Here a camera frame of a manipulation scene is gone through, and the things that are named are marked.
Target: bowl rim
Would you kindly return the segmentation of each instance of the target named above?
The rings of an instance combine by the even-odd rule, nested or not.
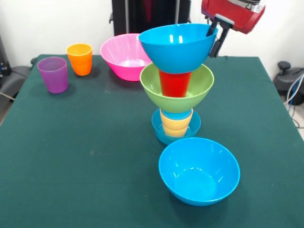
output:
[[[164,25],[164,26],[159,26],[159,27],[155,27],[155,28],[151,28],[151,29],[148,29],[148,30],[146,30],[146,31],[144,31],[144,32],[142,32],[142,33],[140,33],[139,34],[139,36],[138,36],[138,39],[140,40],[140,42],[141,43],[144,43],[144,44],[149,44],[149,45],[158,45],[158,46],[168,46],[168,45],[170,45],[170,46],[175,46],[175,45],[188,45],[188,44],[196,44],[196,43],[200,43],[200,42],[202,42],[203,40],[205,40],[205,39],[208,39],[208,38],[210,38],[210,37],[214,37],[214,36],[216,36],[217,35],[217,33],[218,33],[218,28],[215,28],[215,30],[214,30],[214,32],[213,32],[213,34],[211,35],[211,36],[208,36],[208,37],[204,37],[203,39],[199,39],[199,40],[195,40],[195,41],[191,41],[191,42],[187,42],[187,43],[170,43],[170,44],[163,44],[163,43],[148,43],[148,42],[145,42],[145,41],[142,41],[141,40],[141,36],[144,34],[144,33],[148,33],[148,32],[151,32],[152,30],[157,30],[157,29],[160,29],[160,28],[163,28],[163,27],[176,27],[176,26],[180,26],[180,25],[182,25],[182,26],[197,26],[197,25],[199,25],[199,26],[202,26],[202,27],[207,27],[207,26],[211,26],[211,25],[208,25],[208,24],[203,24],[203,23],[179,23],[179,24],[173,24],[173,25]]]
[[[118,66],[118,67],[123,67],[123,66],[121,66],[121,65],[119,65],[119,64],[117,64],[117,63],[113,63],[112,61],[110,61],[110,60],[108,60],[107,58],[105,58],[104,56],[103,56],[103,54],[102,54],[102,49],[103,49],[103,46],[106,44],[106,43],[108,43],[108,42],[110,42],[110,40],[112,40],[112,39],[116,39],[117,37],[124,37],[124,36],[129,36],[129,37],[138,37],[139,36],[139,33],[124,33],[124,34],[121,34],[121,35],[117,35],[117,36],[113,36],[113,37],[111,37],[111,38],[109,38],[109,39],[107,39],[101,46],[100,46],[100,48],[99,48],[99,54],[100,54],[100,56],[107,62],[107,63],[110,63],[110,64],[112,64],[112,65],[115,65],[115,66]],[[148,64],[146,64],[146,65],[144,65],[144,66],[125,66],[125,68],[144,68],[144,67],[146,67]]]
[[[168,139],[168,140],[175,140],[175,139],[180,140],[180,139],[184,139],[185,137],[173,137],[173,136],[169,136],[169,135],[162,134],[162,133],[157,129],[157,127],[155,126],[155,122],[153,121],[153,118],[154,118],[155,115],[157,115],[158,112],[160,112],[160,108],[158,108],[158,109],[153,113],[152,118],[151,118],[152,126],[153,126],[153,128],[154,128],[154,130],[155,130],[155,133],[159,133],[159,134],[163,135],[163,136],[166,137],[166,139]],[[195,135],[195,134],[200,130],[200,127],[201,127],[201,118],[200,118],[200,115],[199,115],[194,109],[193,109],[193,114],[192,114],[192,118],[191,118],[191,120],[190,120],[190,123],[191,123],[191,121],[192,121],[192,119],[193,119],[194,116],[198,117],[199,125],[198,125],[198,128],[197,128],[191,135]]]
[[[195,96],[190,96],[190,97],[189,97],[189,96],[188,96],[188,97],[171,97],[171,96],[159,95],[159,94],[157,94],[157,93],[151,91],[150,89],[148,89],[148,88],[143,84],[143,81],[142,81],[142,76],[143,76],[144,70],[145,70],[146,68],[148,68],[149,66],[151,66],[151,65],[155,65],[155,64],[154,64],[153,62],[151,62],[150,64],[146,65],[146,66],[142,69],[141,74],[140,74],[140,76],[139,76],[139,80],[140,80],[140,82],[141,82],[141,84],[142,84],[142,86],[143,86],[143,88],[144,88],[145,90],[149,91],[150,93],[152,93],[153,95],[155,95],[155,96],[157,96],[157,97],[159,97],[159,98],[164,98],[164,97],[165,97],[165,98],[167,98],[167,99],[169,99],[169,100],[174,100],[174,101],[179,100],[179,101],[182,101],[182,100],[187,100],[187,99],[190,99],[190,98],[199,97],[199,96],[201,96],[202,94],[204,94],[204,93],[206,93],[207,91],[209,91],[209,90],[212,88],[213,84],[214,84],[214,75],[213,75],[212,71],[211,71],[210,68],[207,67],[205,64],[201,64],[199,68],[201,68],[201,67],[206,68],[206,69],[211,73],[211,77],[212,77],[212,83],[211,83],[211,85],[210,85],[206,90],[204,90],[203,92],[201,92],[201,93],[199,93],[199,94],[197,94],[197,95],[195,95]]]
[[[238,173],[237,173],[237,174],[238,174],[238,175],[237,175],[237,181],[236,181],[235,186],[234,186],[228,193],[226,193],[225,195],[223,195],[222,197],[219,197],[219,198],[217,198],[217,199],[208,200],[208,201],[197,201],[197,200],[195,200],[195,199],[193,200],[193,199],[189,199],[189,198],[187,198],[187,197],[184,197],[183,195],[177,193],[175,190],[173,190],[171,187],[169,187],[169,185],[167,184],[167,182],[165,181],[165,179],[164,179],[164,177],[163,177],[163,175],[162,175],[162,173],[161,173],[161,169],[160,169],[160,166],[161,166],[161,159],[162,159],[162,157],[163,157],[165,151],[167,151],[167,149],[168,149],[170,146],[174,145],[175,143],[178,143],[179,141],[183,141],[183,140],[190,140],[190,141],[191,141],[191,140],[204,140],[204,141],[210,141],[210,142],[213,142],[213,143],[215,143],[215,144],[221,146],[223,149],[225,149],[225,150],[227,150],[227,151],[229,152],[229,154],[232,156],[233,160],[235,161],[235,163],[236,163],[236,165],[237,165],[237,170],[238,170]],[[229,196],[231,193],[234,192],[234,190],[237,188],[237,186],[238,186],[238,184],[239,184],[240,177],[241,177],[241,170],[240,170],[240,168],[239,168],[238,161],[237,161],[237,159],[235,158],[235,156],[233,155],[233,153],[231,153],[231,151],[228,150],[228,149],[227,149],[225,146],[223,146],[222,144],[220,144],[220,143],[218,143],[218,142],[216,142],[216,141],[214,141],[214,140],[207,139],[207,138],[201,138],[201,137],[183,138],[183,139],[174,141],[174,142],[172,142],[171,144],[169,144],[169,145],[163,150],[163,152],[162,152],[161,155],[160,155],[160,158],[159,158],[159,161],[158,161],[158,171],[159,171],[159,173],[160,173],[160,176],[161,176],[162,181],[164,182],[164,184],[167,186],[167,188],[168,188],[170,191],[172,191],[174,194],[176,194],[176,195],[178,195],[178,196],[180,196],[180,197],[182,197],[182,198],[184,198],[184,199],[187,199],[187,200],[192,201],[192,202],[197,202],[197,203],[212,203],[212,202],[217,202],[217,201],[223,200],[224,198],[226,198],[227,196]]]

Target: cup rim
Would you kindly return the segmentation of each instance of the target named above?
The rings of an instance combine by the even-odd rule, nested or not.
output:
[[[44,69],[42,69],[42,68],[39,66],[39,64],[41,64],[41,62],[47,61],[47,60],[49,60],[49,59],[61,59],[61,60],[64,60],[64,63],[65,63],[65,64],[64,64],[61,68],[58,68],[58,69],[56,69],[56,70],[44,70]],[[38,70],[41,70],[41,71],[44,71],[44,72],[54,72],[54,71],[58,71],[58,70],[61,70],[61,69],[65,68],[66,66],[67,66],[67,61],[66,61],[64,58],[62,58],[62,57],[57,57],[57,56],[50,56],[50,57],[43,58],[42,60],[40,60],[40,61],[37,63],[37,68],[38,68]]]
[[[88,52],[86,52],[86,53],[84,53],[84,54],[80,54],[80,55],[71,54],[71,53],[69,53],[69,52],[67,51],[70,47],[75,46],[75,45],[79,45],[79,44],[87,45],[87,46],[89,46],[91,49],[90,49]],[[74,43],[74,44],[69,45],[69,46],[66,48],[66,53],[68,53],[68,54],[71,55],[71,56],[85,56],[85,55],[87,55],[87,54],[90,54],[92,51],[93,51],[92,46],[89,45],[89,44],[87,44],[87,43]]]

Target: blue cup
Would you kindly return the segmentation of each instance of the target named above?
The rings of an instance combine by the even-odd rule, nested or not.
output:
[[[186,119],[187,117],[189,117],[191,115],[192,109],[190,109],[190,110],[188,110],[184,113],[169,113],[169,112],[166,112],[164,110],[161,110],[161,112],[164,116],[166,116],[169,119],[183,120],[183,119]]]

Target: bowl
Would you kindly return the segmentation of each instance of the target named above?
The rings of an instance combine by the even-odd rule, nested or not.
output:
[[[138,33],[112,37],[100,47],[100,55],[118,77],[139,81],[142,69],[151,63],[138,39]]]
[[[142,47],[163,72],[191,72],[206,60],[218,29],[206,37],[210,25],[174,24],[152,28],[139,35]]]
[[[197,106],[207,95],[214,83],[212,71],[205,65],[192,72],[185,97],[162,95],[159,71],[154,63],[147,65],[141,72],[141,84],[149,98],[163,111],[183,113]]]
[[[171,143],[159,159],[159,172],[169,191],[192,206],[208,206],[229,196],[237,187],[240,169],[233,154],[204,138]]]
[[[171,137],[165,135],[163,131],[160,109],[157,109],[152,116],[152,126],[155,130],[156,137],[158,138],[159,141],[161,141],[163,144],[166,145],[169,145],[172,142],[179,139],[194,137],[196,133],[199,131],[200,125],[201,125],[200,116],[196,111],[193,110],[192,119],[189,123],[186,134],[183,137]]]

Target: cable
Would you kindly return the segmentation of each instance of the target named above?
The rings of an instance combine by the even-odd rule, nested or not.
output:
[[[297,129],[304,129],[304,127],[300,126],[299,122],[297,122],[297,121],[294,119],[294,115],[295,115],[295,105],[294,105],[294,112],[293,112],[293,114],[291,115],[291,118],[292,118],[292,120],[294,121],[295,127],[296,127]]]
[[[294,115],[295,115],[295,105],[294,105],[294,112],[292,113],[291,118],[293,118]]]
[[[293,88],[293,94],[295,94],[295,88],[296,88],[296,86],[297,86],[297,83],[295,84],[295,86]],[[288,112],[290,112],[291,106],[293,106],[293,101],[294,101],[294,99],[291,99]]]
[[[4,94],[4,93],[2,93],[2,92],[0,92],[0,95],[2,95],[2,96],[4,96],[4,97],[7,97],[8,99],[10,99],[10,100],[15,100],[13,97],[11,97],[11,96],[9,96],[9,95],[6,95],[6,94]]]
[[[296,123],[296,128],[298,128],[298,127],[300,127],[300,124],[299,124],[299,122],[297,122],[295,119],[293,119],[293,121],[294,121],[294,123]]]
[[[287,93],[287,101],[284,102],[284,104],[287,104],[288,102],[290,102],[290,101],[295,97],[295,95],[298,93],[298,91],[299,91],[299,89],[300,89],[300,87],[301,87],[301,85],[302,85],[303,79],[304,79],[304,74],[301,75],[301,76],[299,76],[299,77],[291,84],[291,86],[290,86],[290,88],[289,88],[289,90],[288,90],[288,93]],[[296,90],[295,90],[295,93],[294,93],[291,97],[289,97],[292,88],[294,87],[294,85],[295,85],[298,81],[300,81],[300,82],[299,82],[299,84],[298,84],[298,86],[297,86],[297,88],[296,88]]]

